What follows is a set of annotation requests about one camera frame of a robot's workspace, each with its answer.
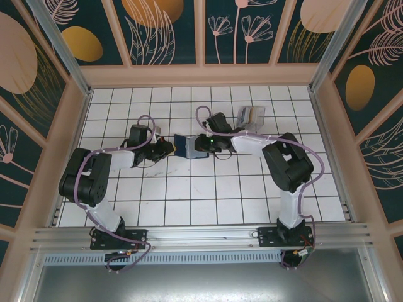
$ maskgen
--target mounting plate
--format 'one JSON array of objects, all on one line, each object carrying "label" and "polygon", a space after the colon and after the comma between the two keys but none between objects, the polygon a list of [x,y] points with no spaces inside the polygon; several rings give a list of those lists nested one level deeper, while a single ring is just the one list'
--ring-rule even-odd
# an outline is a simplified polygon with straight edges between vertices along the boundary
[{"label": "mounting plate", "polygon": [[[303,227],[301,235],[303,235],[311,245],[314,244],[310,226]],[[258,240],[260,247],[303,247],[305,245],[304,240],[300,236],[291,238],[288,243],[284,242],[279,236],[277,227],[275,226],[271,228],[258,228]]]},{"label": "mounting plate", "polygon": [[[147,241],[147,230],[126,230],[123,236],[136,241]],[[134,243],[121,241],[95,229],[91,236],[91,250],[132,250]],[[145,244],[138,244],[137,249],[144,250]]]}]

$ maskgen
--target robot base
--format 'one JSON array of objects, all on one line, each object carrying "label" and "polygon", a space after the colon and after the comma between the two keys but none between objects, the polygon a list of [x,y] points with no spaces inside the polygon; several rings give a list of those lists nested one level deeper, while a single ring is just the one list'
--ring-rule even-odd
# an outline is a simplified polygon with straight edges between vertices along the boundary
[{"label": "robot base", "polygon": [[305,220],[291,230],[283,226],[277,219],[277,226],[270,228],[258,228],[258,240],[260,247],[303,247],[303,237],[311,244],[314,238],[311,227],[305,226]]},{"label": "robot base", "polygon": [[[147,241],[147,230],[125,230],[121,235],[124,238],[136,241]],[[133,250],[136,249],[134,243],[122,241],[108,235],[105,232],[94,229],[91,234],[91,250]],[[144,250],[145,244],[138,244],[137,249]]]}]

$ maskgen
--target flower illustration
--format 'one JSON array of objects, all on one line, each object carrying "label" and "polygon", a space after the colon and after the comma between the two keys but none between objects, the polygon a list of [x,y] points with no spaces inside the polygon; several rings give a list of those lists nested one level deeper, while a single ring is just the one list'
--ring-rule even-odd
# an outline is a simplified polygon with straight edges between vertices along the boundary
[{"label": "flower illustration", "polygon": [[210,29],[213,32],[215,41],[215,52],[217,53],[217,59],[219,61],[219,64],[221,64],[219,48],[217,45],[217,37],[220,35],[226,35],[228,33],[232,33],[233,32],[232,26],[230,26],[228,16],[218,17],[217,20],[214,17],[209,17],[208,25],[210,25]]},{"label": "flower illustration", "polygon": [[246,8],[248,6],[264,6],[276,3],[277,0],[235,0],[235,4],[238,8]]},{"label": "flower illustration", "polygon": [[251,16],[242,18],[242,30],[246,42],[245,64],[247,64],[247,51],[249,50],[249,44],[252,42],[272,39],[273,32],[270,31],[270,28],[270,17],[256,17],[252,23]]},{"label": "flower illustration", "polygon": [[9,164],[13,161],[13,153],[17,144],[18,131],[10,127],[9,133],[4,125],[0,126],[0,162]]}]

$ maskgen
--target white tile floor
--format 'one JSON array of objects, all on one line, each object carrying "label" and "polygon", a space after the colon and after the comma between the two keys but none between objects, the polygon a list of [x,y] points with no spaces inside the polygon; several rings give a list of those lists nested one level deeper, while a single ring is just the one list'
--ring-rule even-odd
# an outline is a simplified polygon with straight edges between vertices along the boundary
[{"label": "white tile floor", "polygon": [[[289,131],[325,162],[326,174],[305,193],[304,213],[317,221],[344,221],[336,185],[306,87],[163,87],[96,89],[82,131],[80,147],[117,147],[140,115],[150,114],[162,134],[203,133],[195,110],[207,105],[223,112],[234,126],[238,108],[265,106],[262,134]],[[319,165],[313,156],[315,171]],[[265,162],[247,154],[227,160],[188,160],[169,156],[154,167],[114,171],[107,196],[128,226],[274,223],[280,192]],[[59,227],[91,226],[74,204],[62,205]]]}]

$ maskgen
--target enclosure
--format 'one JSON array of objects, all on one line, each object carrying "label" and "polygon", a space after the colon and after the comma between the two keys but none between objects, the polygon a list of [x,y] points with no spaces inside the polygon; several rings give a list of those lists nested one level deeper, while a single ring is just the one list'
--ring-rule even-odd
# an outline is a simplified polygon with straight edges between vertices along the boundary
[{"label": "enclosure", "polygon": [[[401,0],[3,1],[4,301],[400,301],[402,17]],[[142,115],[168,142],[206,133],[200,106],[232,128],[263,106],[259,134],[322,159],[303,203],[317,251],[291,272],[259,246],[281,205],[264,158],[169,154],[109,174],[109,204],[152,245],[109,275],[94,223],[58,192],[74,149],[119,147]]]}]

